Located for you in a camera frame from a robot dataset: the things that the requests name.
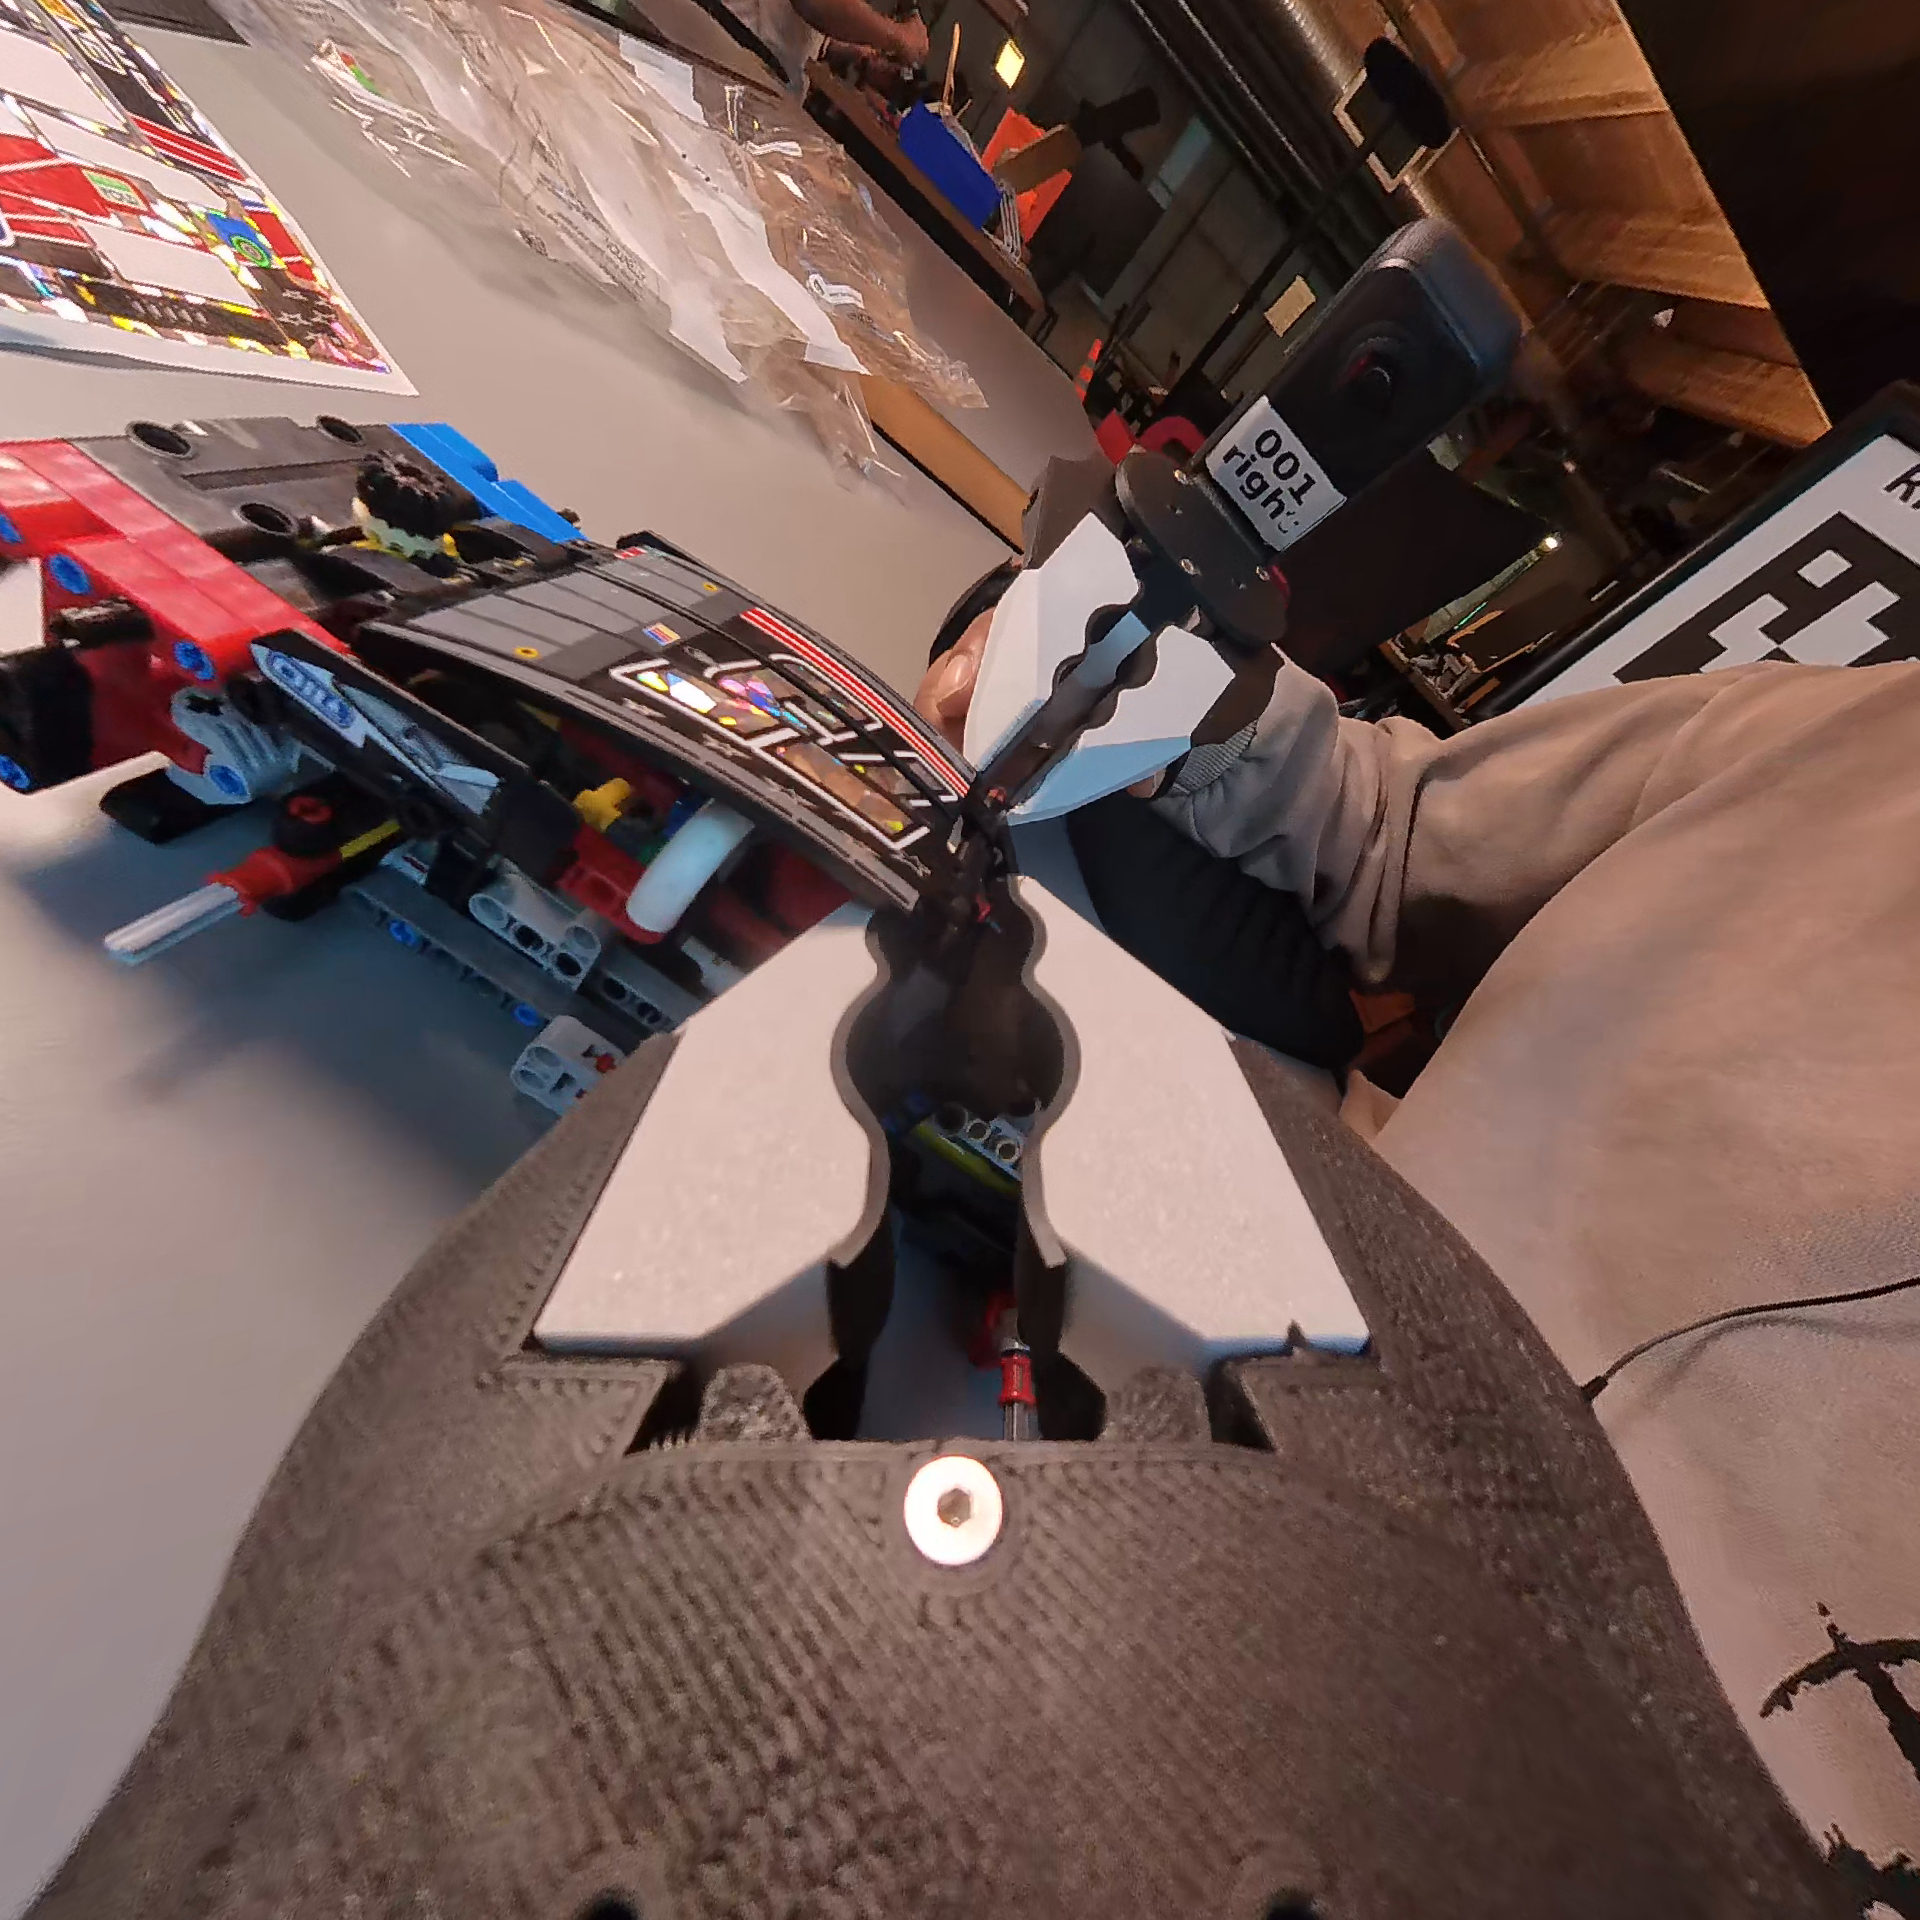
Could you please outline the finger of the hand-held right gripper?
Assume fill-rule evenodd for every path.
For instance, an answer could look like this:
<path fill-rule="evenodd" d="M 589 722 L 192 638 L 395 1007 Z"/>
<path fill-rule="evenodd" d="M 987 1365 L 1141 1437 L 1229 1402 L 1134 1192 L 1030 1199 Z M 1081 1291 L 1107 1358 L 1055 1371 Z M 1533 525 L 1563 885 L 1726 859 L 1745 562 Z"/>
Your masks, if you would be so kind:
<path fill-rule="evenodd" d="M 1141 648 L 1140 577 L 1122 538 L 1081 515 L 1044 559 L 1025 562 L 994 607 L 960 723 L 973 773 L 1035 735 L 1045 700 L 1072 683 L 1101 692 Z"/>
<path fill-rule="evenodd" d="M 1017 823 L 1076 811 L 1163 773 L 1190 747 L 1190 732 L 1233 680 L 1234 664 L 1209 636 L 1163 628 L 1156 670 L 1141 683 L 1122 683 L 1113 711 L 1078 732 L 1072 753 L 1017 799 Z"/>

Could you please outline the blue crate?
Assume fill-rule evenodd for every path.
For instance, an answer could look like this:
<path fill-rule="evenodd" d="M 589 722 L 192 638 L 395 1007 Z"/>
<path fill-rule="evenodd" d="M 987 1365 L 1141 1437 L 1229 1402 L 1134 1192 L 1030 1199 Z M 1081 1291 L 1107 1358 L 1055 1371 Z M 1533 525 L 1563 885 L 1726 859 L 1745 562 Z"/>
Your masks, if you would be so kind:
<path fill-rule="evenodd" d="M 898 143 L 966 223 L 987 230 L 996 219 L 1000 190 L 945 108 L 925 100 L 901 108 Z"/>

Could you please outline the white black printed board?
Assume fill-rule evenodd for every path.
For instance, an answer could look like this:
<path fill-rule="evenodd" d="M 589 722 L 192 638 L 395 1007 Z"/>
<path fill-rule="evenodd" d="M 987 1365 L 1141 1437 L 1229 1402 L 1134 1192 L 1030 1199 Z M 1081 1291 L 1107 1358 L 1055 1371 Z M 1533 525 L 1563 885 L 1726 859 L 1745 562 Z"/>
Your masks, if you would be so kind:
<path fill-rule="evenodd" d="M 1553 638 L 1481 718 L 1735 664 L 1920 655 L 1920 391 L 1893 381 L 1779 483 L 1578 636 Z"/>

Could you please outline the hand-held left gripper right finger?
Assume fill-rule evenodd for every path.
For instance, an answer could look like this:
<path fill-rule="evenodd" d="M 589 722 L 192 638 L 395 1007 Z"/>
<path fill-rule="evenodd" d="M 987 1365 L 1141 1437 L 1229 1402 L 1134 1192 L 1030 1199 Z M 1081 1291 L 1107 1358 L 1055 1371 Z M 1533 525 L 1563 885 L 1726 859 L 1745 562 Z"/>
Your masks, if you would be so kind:
<path fill-rule="evenodd" d="M 1030 989 L 1065 1041 L 1025 1168 L 1044 1269 L 1061 1272 L 1061 1358 L 1363 1351 L 1367 1324 L 1229 1028 L 1045 885 L 1008 891 L 1037 930 Z"/>

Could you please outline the metal ventilation duct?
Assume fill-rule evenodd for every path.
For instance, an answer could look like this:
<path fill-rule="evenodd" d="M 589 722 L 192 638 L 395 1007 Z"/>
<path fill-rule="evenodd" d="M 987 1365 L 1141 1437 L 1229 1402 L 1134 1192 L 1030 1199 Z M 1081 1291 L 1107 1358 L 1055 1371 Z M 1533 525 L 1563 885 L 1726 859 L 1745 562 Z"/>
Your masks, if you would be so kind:
<path fill-rule="evenodd" d="M 1367 76 L 1363 61 L 1376 38 L 1398 54 L 1404 52 L 1385 19 L 1367 15 L 1361 38 L 1348 38 L 1332 5 L 1275 0 L 1270 11 L 1287 48 L 1303 61 L 1309 94 L 1332 112 L 1332 123 L 1352 148 L 1367 143 L 1367 170 L 1382 190 L 1412 190 L 1453 140 L 1453 108 L 1427 86 L 1427 72 L 1412 54 L 1402 61 L 1425 86 L 1420 100 L 1427 100 L 1418 100 L 1412 121 L 1404 121 L 1385 86 Z"/>

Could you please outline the crumpled clear plastic bags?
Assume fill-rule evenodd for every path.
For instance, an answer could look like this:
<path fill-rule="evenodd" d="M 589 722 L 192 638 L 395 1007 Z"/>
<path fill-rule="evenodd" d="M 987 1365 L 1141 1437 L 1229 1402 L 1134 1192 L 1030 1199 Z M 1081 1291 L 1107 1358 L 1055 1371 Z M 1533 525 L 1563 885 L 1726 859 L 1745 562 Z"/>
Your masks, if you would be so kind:
<path fill-rule="evenodd" d="M 530 0 L 216 5 L 399 173 L 417 212 L 513 233 L 626 302 L 754 409 L 870 469 L 864 381 L 983 409 L 912 319 L 870 186 L 801 108 Z"/>

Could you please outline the person's right hand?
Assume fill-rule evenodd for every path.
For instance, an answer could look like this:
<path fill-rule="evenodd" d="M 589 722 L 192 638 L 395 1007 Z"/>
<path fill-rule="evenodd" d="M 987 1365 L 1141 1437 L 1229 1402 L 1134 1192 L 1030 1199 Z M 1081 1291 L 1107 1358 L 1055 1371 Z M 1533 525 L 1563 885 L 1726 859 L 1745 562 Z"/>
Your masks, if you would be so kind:
<path fill-rule="evenodd" d="M 976 664 L 987 655 L 987 643 L 988 643 L 988 628 L 994 628 L 994 607 L 983 607 L 960 632 L 953 632 L 953 643 L 945 643 L 918 692 L 912 692 L 912 711 L 945 735 L 945 746 L 960 747 L 960 732 L 966 732 L 966 711 L 970 711 L 970 700 L 973 700 L 973 680 L 976 680 Z"/>

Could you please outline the holographic sticker sheet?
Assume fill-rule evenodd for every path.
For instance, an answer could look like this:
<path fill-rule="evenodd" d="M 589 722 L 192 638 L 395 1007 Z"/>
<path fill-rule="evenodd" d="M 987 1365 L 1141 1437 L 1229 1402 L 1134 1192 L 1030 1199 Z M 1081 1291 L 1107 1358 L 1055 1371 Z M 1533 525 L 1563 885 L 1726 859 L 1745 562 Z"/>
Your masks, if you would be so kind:
<path fill-rule="evenodd" d="M 0 6 L 0 341 L 413 398 L 261 175 L 105 5 Z"/>

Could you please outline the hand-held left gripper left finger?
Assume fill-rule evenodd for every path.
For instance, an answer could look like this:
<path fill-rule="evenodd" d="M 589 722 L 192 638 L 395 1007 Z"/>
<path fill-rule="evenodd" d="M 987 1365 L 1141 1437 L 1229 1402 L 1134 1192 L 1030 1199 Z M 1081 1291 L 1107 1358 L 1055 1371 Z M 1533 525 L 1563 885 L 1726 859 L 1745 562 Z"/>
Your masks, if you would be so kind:
<path fill-rule="evenodd" d="M 533 1348 L 870 1361 L 895 1302 L 889 1149 L 848 1035 L 876 974 L 870 908 L 844 907 L 675 1028 Z"/>

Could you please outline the lego car model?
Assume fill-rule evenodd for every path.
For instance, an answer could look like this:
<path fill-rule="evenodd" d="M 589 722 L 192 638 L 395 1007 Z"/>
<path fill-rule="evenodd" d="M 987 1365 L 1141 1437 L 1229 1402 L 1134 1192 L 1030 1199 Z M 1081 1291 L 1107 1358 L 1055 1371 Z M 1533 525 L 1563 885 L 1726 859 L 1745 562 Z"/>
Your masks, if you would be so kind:
<path fill-rule="evenodd" d="M 118 782 L 164 846 L 261 811 L 261 846 L 108 937 L 120 962 L 232 918 L 361 898 L 508 1001 L 513 1081 L 574 1111 L 816 924 L 876 924 L 895 1010 L 852 1012 L 889 1199 L 816 1254 L 792 1365 L 848 1437 L 895 1299 L 889 1230 L 957 1264 L 1008 1437 L 1094 1437 L 1015 1225 L 1061 1041 L 1037 930 L 970 773 L 825 636 L 656 534 L 591 544 L 426 423 L 133 423 L 2 443 L 2 788 Z"/>

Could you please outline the person's right forearm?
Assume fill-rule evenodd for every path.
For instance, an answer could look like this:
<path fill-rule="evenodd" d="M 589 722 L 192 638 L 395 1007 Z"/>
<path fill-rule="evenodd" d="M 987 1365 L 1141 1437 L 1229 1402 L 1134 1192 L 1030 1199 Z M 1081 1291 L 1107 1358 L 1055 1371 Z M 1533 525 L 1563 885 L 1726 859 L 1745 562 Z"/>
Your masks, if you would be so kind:
<path fill-rule="evenodd" d="M 1279 666 L 1157 815 L 1309 907 L 1363 984 L 1481 989 L 1613 1055 L 1914 1051 L 1920 675 L 1745 664 L 1449 742 Z"/>

